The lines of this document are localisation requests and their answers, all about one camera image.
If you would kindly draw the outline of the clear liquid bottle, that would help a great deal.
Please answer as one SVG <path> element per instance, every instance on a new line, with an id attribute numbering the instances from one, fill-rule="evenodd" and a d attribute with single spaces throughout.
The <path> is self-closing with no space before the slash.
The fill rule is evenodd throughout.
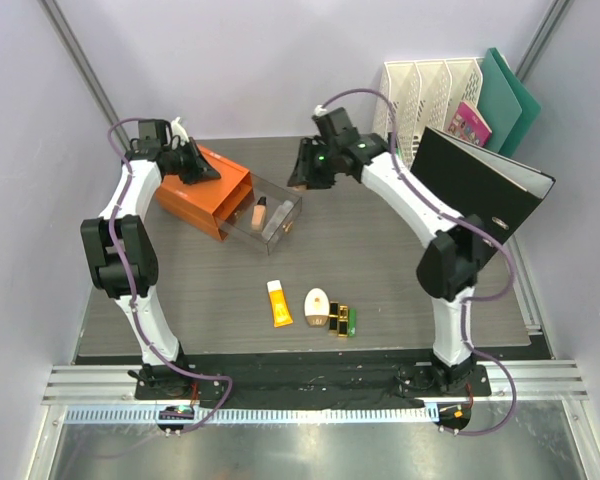
<path id="1" fill-rule="evenodd" d="M 271 238 L 274 236 L 280 225 L 283 223 L 286 216 L 293 209 L 293 206 L 294 204 L 292 201 L 285 200 L 276 208 L 276 210 L 274 211 L 267 224 L 264 226 L 261 233 L 263 239 L 266 242 L 271 240 Z"/>

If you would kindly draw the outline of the beige foundation bottle black cap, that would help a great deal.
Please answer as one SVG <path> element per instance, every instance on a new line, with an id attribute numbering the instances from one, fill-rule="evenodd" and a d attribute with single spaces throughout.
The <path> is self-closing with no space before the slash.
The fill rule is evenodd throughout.
<path id="1" fill-rule="evenodd" d="M 264 224 L 267 217 L 267 198 L 261 196 L 252 210 L 251 216 L 251 230 L 254 232 L 261 232 L 264 228 Z"/>

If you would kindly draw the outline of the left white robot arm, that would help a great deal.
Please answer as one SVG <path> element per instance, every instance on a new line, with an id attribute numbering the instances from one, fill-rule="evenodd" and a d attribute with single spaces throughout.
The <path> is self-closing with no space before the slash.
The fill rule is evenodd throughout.
<path id="1" fill-rule="evenodd" d="M 121 178 L 101 213 L 80 226 L 92 282 L 124 312 L 138 340 L 145 374 L 163 367 L 159 388 L 170 398 L 185 397 L 195 380 L 214 380 L 189 369 L 181 344 L 169 328 L 157 295 L 157 254 L 144 225 L 155 192 L 166 176 L 195 184 L 220 174 L 191 138 L 162 147 L 152 158 L 122 155 Z"/>

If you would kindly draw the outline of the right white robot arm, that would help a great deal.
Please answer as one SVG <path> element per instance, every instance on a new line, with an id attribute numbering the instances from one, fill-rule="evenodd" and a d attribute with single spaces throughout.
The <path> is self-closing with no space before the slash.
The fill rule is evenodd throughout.
<path id="1" fill-rule="evenodd" d="M 329 189 L 345 174 L 382 198 L 415 233 L 424 248 L 416 277 L 431 298 L 435 336 L 431 380 L 437 391 L 452 395 L 475 368 L 470 340 L 469 299 L 485 264 L 482 222 L 448 207 L 402 167 L 390 145 L 376 134 L 342 146 L 321 136 L 300 140 L 287 185 Z"/>

